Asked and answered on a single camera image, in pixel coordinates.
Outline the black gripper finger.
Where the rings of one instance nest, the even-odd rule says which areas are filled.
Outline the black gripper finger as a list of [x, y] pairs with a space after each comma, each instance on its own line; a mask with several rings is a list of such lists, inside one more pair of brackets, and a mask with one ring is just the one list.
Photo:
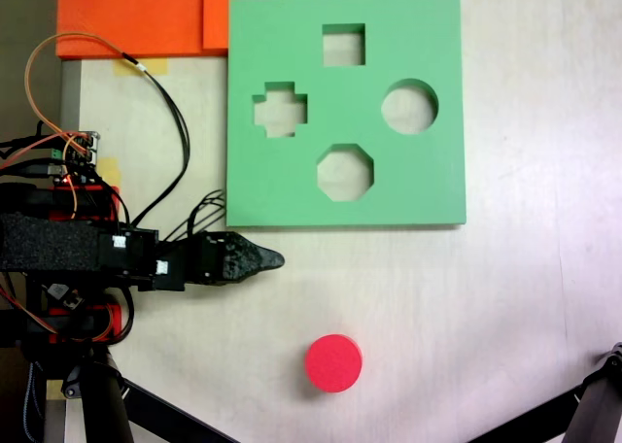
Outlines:
[[224, 236], [222, 278], [226, 283], [239, 283], [260, 272], [275, 270], [285, 264], [278, 252], [258, 246], [235, 232]]

